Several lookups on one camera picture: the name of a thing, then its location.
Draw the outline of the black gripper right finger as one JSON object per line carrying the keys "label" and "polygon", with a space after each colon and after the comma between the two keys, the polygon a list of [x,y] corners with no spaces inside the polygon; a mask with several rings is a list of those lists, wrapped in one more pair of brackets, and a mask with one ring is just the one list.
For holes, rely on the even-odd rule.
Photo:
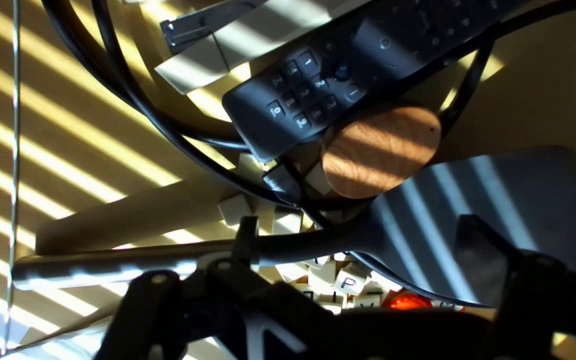
{"label": "black gripper right finger", "polygon": [[479,360],[552,360],[552,339],[572,311],[562,263],[510,252],[504,299],[479,346]]}

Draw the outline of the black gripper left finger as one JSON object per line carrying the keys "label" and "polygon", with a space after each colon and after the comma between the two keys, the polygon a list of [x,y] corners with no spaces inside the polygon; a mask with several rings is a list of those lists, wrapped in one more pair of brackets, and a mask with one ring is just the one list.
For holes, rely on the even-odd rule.
{"label": "black gripper left finger", "polygon": [[185,344],[173,314],[176,273],[133,279],[102,339],[93,360],[182,360]]}

